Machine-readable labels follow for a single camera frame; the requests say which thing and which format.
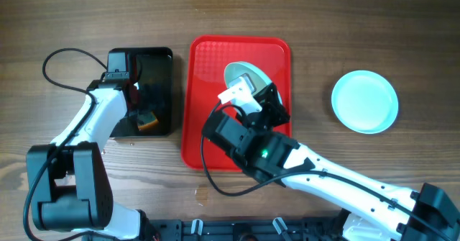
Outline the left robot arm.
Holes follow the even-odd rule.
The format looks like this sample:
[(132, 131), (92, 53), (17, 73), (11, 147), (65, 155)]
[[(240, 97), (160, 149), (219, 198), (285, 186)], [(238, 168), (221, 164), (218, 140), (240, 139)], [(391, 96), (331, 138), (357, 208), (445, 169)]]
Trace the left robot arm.
[(86, 100), (68, 127), (26, 154), (29, 191), (23, 228), (71, 232), (88, 240), (151, 240), (155, 229), (143, 212), (113, 200), (101, 152), (115, 126), (135, 107), (142, 72), (134, 48), (109, 52), (105, 73), (83, 90)]

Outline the white plate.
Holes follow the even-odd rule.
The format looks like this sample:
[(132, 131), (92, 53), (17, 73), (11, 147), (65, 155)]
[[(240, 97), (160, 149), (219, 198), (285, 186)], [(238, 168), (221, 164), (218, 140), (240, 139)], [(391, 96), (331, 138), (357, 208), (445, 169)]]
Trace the white plate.
[(378, 73), (352, 71), (331, 92), (331, 107), (349, 129), (373, 135), (389, 129), (397, 119), (399, 100), (391, 83)]
[(233, 62), (228, 64), (224, 69), (224, 82), (226, 85), (226, 89), (230, 85), (230, 82), (234, 79), (240, 77), (244, 73), (247, 73), (254, 84), (256, 90), (252, 95), (257, 94), (261, 91), (265, 86), (272, 83), (272, 80), (267, 76), (262, 70), (260, 70), (257, 66), (248, 63), (248, 62)]

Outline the white plate top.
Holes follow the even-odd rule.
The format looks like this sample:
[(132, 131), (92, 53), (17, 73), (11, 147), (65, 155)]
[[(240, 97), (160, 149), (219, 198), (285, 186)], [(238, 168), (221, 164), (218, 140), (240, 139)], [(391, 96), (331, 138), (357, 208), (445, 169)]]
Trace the white plate top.
[(272, 83), (272, 80), (267, 76), (262, 70), (260, 70), (257, 66), (248, 63), (248, 62), (233, 62), (228, 64), (224, 69), (224, 82), (226, 85), (226, 89), (230, 85), (230, 82), (234, 79), (240, 77), (244, 73), (247, 73), (254, 84), (256, 90), (252, 95), (257, 94), (261, 91), (265, 86)]

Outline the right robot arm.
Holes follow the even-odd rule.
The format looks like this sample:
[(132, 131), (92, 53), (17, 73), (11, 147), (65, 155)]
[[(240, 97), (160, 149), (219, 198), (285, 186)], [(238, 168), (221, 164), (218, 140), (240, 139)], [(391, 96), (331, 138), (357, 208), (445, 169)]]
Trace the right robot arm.
[(420, 191), (379, 182), (321, 157), (274, 126), (288, 122), (276, 86), (253, 91), (237, 83), (218, 95), (203, 126), (210, 140), (258, 181), (321, 197), (345, 215), (335, 232), (344, 240), (457, 240), (459, 210), (440, 188)]

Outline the red plastic tray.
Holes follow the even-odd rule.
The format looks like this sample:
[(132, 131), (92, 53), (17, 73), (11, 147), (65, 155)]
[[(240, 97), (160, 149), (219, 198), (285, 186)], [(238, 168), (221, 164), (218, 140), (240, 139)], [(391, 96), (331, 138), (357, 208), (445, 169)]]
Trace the red plastic tray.
[(262, 70), (276, 85), (283, 106), (292, 113), (291, 51), (277, 37), (202, 35), (190, 46), (185, 93), (181, 158), (193, 170), (203, 170), (201, 130), (226, 90), (225, 67), (244, 61)]

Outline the orange green sponge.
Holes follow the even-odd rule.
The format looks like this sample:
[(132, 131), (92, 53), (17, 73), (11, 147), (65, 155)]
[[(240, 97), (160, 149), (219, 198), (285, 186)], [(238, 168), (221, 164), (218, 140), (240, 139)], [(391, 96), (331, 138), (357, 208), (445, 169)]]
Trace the orange green sponge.
[(146, 112), (137, 115), (137, 128), (139, 131), (148, 131), (155, 128), (159, 123), (154, 112)]

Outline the black rectangular water basin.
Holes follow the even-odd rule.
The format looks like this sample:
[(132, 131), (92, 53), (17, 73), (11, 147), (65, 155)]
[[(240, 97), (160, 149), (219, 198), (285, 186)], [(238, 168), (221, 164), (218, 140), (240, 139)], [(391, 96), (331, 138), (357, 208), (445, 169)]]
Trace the black rectangular water basin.
[[(162, 137), (172, 131), (173, 52), (168, 47), (119, 47), (110, 51), (136, 53), (139, 80), (128, 83), (128, 112), (111, 133), (112, 137)], [(154, 112), (159, 123), (148, 131), (139, 131), (137, 115)]]

